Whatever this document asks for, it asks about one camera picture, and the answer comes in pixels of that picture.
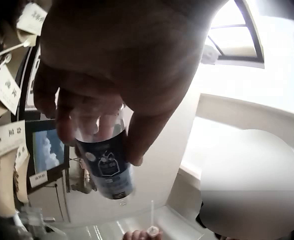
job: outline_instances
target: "framed picture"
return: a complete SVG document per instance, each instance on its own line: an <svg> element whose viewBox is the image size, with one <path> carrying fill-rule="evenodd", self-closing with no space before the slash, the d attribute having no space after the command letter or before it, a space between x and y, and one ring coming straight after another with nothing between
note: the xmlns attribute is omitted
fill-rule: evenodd
<svg viewBox="0 0 294 240"><path fill-rule="evenodd" d="M27 173L28 194L62 177L69 169L69 146L65 146L57 135L54 120L26 121L26 142L30 153ZM48 180L31 187L30 176L47 173Z"/></svg>

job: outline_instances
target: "blue bottle label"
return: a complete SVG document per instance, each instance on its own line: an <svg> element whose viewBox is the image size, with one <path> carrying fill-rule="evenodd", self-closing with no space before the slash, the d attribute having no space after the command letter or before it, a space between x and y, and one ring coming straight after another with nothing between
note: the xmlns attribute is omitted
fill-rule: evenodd
<svg viewBox="0 0 294 240"><path fill-rule="evenodd" d="M109 199L121 199L133 191L131 164L124 158L125 137L124 130L102 142L87 143L77 140L97 189Z"/></svg>

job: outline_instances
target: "paper tag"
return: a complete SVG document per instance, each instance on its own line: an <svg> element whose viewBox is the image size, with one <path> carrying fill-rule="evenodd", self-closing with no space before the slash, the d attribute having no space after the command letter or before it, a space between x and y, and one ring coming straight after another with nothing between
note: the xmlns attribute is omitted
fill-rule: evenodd
<svg viewBox="0 0 294 240"><path fill-rule="evenodd" d="M0 67L0 101L16 115L21 90L6 64Z"/></svg>
<svg viewBox="0 0 294 240"><path fill-rule="evenodd" d="M0 126L0 156L26 142L25 121Z"/></svg>
<svg viewBox="0 0 294 240"><path fill-rule="evenodd" d="M42 171L36 175L29 177L31 187L36 187L48 181L47 171Z"/></svg>
<svg viewBox="0 0 294 240"><path fill-rule="evenodd" d="M22 166L22 164L24 163L27 157L28 157L27 146L26 146L26 143L23 143L19 146L17 150L16 170L18 170Z"/></svg>
<svg viewBox="0 0 294 240"><path fill-rule="evenodd" d="M19 18L17 28L40 36L46 15L47 12L36 3L28 3Z"/></svg>

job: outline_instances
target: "hand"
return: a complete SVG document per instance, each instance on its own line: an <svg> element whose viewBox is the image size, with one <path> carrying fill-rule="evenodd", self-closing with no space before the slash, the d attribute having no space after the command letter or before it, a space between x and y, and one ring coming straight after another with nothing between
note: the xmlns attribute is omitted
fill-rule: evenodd
<svg viewBox="0 0 294 240"><path fill-rule="evenodd" d="M161 1L54 1L42 28L35 106L56 118L58 136L69 143L75 123L95 132L99 116L97 134L110 135L125 102L134 111L125 155L140 165L190 86L209 25Z"/></svg>
<svg viewBox="0 0 294 240"><path fill-rule="evenodd" d="M150 238L146 231L136 230L132 232L126 232L123 240L162 240L162 233L158 234L154 238Z"/></svg>

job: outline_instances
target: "cloud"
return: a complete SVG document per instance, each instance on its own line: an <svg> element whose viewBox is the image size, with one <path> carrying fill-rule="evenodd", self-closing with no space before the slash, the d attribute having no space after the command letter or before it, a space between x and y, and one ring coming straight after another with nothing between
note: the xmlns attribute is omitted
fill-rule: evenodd
<svg viewBox="0 0 294 240"><path fill-rule="evenodd" d="M49 170L54 167L57 167L60 163L59 163L59 160L57 159L57 155L55 153L50 153L51 143L49 139L47 138L47 132L45 132L43 137L44 137L44 145L42 149L42 154L45 159L46 170Z"/></svg>

